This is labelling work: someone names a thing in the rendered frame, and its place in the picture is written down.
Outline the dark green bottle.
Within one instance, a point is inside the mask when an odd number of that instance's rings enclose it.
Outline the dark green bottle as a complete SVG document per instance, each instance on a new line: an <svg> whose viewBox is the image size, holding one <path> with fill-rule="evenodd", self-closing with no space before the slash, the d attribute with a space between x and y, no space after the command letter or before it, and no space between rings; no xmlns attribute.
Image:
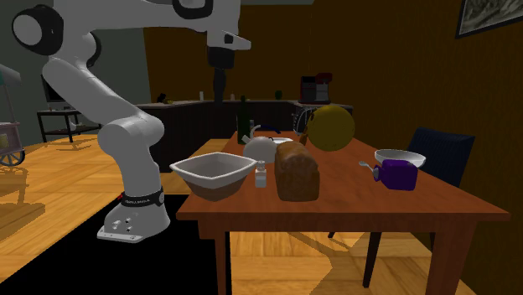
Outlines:
<svg viewBox="0 0 523 295"><path fill-rule="evenodd" d="M250 135L250 113L248 111L246 97L241 96L241 104L239 106L236 122L237 122L237 142L241 145L246 143L243 141L244 136Z"/></svg>

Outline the dark kitchen counter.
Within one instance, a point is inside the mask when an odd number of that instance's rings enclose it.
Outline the dark kitchen counter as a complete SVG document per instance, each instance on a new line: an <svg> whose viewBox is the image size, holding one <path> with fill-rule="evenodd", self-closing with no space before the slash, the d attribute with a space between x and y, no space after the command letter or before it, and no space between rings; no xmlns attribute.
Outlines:
<svg viewBox="0 0 523 295"><path fill-rule="evenodd" d="M251 121L274 127L281 132L293 131L293 113L298 106L321 107L328 100L265 100L247 101ZM162 173L171 171L169 165L186 159L210 139L230 139L237 131L236 115L241 102L176 101L141 104L139 109L160 119L164 135L150 148L153 160Z"/></svg>

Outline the white kettle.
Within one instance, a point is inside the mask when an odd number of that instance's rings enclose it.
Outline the white kettle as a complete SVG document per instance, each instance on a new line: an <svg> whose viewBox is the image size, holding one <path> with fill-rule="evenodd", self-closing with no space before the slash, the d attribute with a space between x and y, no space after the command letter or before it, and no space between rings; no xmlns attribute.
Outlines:
<svg viewBox="0 0 523 295"><path fill-rule="evenodd" d="M243 149L243 156L251 158L256 161L264 161L265 163L273 163L275 161L275 154L277 151L277 144L271 137L255 137L254 132L259 127L265 127L280 134L281 132L274 127L267 125L257 125L251 129L250 136L244 135L242 141L246 144Z"/></svg>

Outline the white square bowl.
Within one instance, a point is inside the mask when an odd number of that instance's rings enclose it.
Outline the white square bowl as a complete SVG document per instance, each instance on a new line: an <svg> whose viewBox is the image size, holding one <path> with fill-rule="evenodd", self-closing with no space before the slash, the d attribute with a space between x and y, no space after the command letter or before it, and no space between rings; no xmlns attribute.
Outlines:
<svg viewBox="0 0 523 295"><path fill-rule="evenodd" d="M208 201L235 194L257 161L230 153L206 153L172 163L169 167L189 186L192 193Z"/></svg>

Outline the small glass salt shaker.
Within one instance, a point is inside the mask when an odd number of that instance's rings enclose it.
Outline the small glass salt shaker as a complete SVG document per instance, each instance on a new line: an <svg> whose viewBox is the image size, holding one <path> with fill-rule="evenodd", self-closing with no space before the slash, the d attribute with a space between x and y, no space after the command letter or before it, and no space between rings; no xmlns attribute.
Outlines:
<svg viewBox="0 0 523 295"><path fill-rule="evenodd" d="M257 188L266 188L267 186L267 170L265 164L262 160L256 163L255 186Z"/></svg>

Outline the yellow ball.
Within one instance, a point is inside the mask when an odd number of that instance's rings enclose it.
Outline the yellow ball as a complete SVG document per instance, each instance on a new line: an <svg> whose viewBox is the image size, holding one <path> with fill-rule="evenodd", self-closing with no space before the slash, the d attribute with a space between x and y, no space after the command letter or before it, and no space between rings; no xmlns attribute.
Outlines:
<svg viewBox="0 0 523 295"><path fill-rule="evenodd" d="M322 106L311 113L306 134L316 148L325 152L338 151L352 140L355 121L341 106Z"/></svg>

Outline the brown bread loaf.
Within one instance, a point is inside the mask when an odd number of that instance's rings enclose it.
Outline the brown bread loaf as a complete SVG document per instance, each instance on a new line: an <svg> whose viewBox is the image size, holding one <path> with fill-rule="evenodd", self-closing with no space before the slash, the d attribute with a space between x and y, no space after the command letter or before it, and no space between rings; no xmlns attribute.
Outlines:
<svg viewBox="0 0 523 295"><path fill-rule="evenodd" d="M319 196L318 164L300 142L287 141L277 146L275 180L281 200L307 202Z"/></svg>

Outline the black side table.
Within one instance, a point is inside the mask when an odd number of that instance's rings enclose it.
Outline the black side table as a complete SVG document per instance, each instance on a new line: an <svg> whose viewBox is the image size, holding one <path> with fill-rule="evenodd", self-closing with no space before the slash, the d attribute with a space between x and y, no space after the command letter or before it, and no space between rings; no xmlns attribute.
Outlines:
<svg viewBox="0 0 523 295"><path fill-rule="evenodd" d="M47 142L48 135L67 135L70 142L73 142L74 135L80 135L84 132L101 129L101 124L95 126L86 126L79 122L80 112L73 108L65 99L63 99L41 75L42 86L46 98L48 109L37 111L39 129L44 142ZM61 116L65 119L65 128L46 131L44 129L44 116Z"/></svg>

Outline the silver spoon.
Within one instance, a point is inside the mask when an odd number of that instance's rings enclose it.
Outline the silver spoon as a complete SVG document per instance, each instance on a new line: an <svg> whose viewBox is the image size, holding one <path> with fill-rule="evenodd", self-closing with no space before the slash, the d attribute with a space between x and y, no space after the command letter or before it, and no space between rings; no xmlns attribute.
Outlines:
<svg viewBox="0 0 523 295"><path fill-rule="evenodd" d="M371 172L373 173L374 177L377 178L379 176L379 169L378 168L372 168L368 163L366 163L365 161L359 161L359 165L362 166L362 167L367 167L371 170Z"/></svg>

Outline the white round bowl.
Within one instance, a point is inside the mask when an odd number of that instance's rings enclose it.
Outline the white round bowl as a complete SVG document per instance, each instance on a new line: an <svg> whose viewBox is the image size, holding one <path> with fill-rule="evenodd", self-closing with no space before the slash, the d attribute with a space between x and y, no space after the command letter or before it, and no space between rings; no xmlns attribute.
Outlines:
<svg viewBox="0 0 523 295"><path fill-rule="evenodd" d="M405 160L420 168L427 158L419 153L406 150L379 149L375 151L375 159L379 164L382 164L385 159Z"/></svg>

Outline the purple jar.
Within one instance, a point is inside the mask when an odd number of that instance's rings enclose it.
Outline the purple jar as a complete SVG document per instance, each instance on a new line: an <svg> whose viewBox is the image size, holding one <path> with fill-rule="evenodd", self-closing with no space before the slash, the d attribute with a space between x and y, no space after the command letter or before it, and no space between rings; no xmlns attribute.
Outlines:
<svg viewBox="0 0 523 295"><path fill-rule="evenodd" d="M407 160L384 159L382 165L373 169L376 182L381 181L388 189L412 191L417 183L417 167Z"/></svg>

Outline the wheeled cart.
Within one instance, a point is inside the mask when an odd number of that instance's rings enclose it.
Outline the wheeled cart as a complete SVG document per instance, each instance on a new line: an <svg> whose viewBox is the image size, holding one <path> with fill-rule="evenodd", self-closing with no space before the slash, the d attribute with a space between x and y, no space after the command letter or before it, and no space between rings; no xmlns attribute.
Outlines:
<svg viewBox="0 0 523 295"><path fill-rule="evenodd" d="M10 114L8 122L0 122L0 164L14 167L21 164L25 159L25 150L20 140L12 102L8 92L9 86L21 86L20 74L5 65L0 64L0 87L4 90L7 107Z"/></svg>

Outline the black robot stand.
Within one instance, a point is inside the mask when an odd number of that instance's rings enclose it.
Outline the black robot stand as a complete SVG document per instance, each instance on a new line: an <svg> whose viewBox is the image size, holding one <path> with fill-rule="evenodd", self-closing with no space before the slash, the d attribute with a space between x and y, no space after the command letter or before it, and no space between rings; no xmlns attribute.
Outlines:
<svg viewBox="0 0 523 295"><path fill-rule="evenodd" d="M186 199L167 196L169 227L136 244L97 238L111 202L1 282L0 295L219 295L215 243L175 218Z"/></svg>

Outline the dark blue chair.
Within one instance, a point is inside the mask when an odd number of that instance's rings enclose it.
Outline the dark blue chair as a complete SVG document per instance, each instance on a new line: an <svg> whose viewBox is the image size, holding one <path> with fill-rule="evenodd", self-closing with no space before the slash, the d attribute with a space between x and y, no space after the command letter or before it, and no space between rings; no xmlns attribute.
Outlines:
<svg viewBox="0 0 523 295"><path fill-rule="evenodd" d="M407 151L427 157L421 170L458 187L469 160L475 136L435 131L419 127L414 132ZM371 232L362 285L368 288L381 242L381 232Z"/></svg>

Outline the framed wall picture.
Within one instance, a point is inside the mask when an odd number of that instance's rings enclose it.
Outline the framed wall picture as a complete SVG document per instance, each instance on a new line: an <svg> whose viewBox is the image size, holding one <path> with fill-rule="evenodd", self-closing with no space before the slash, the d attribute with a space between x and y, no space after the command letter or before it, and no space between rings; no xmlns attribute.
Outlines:
<svg viewBox="0 0 523 295"><path fill-rule="evenodd" d="M463 0L456 39L523 21L523 0Z"/></svg>

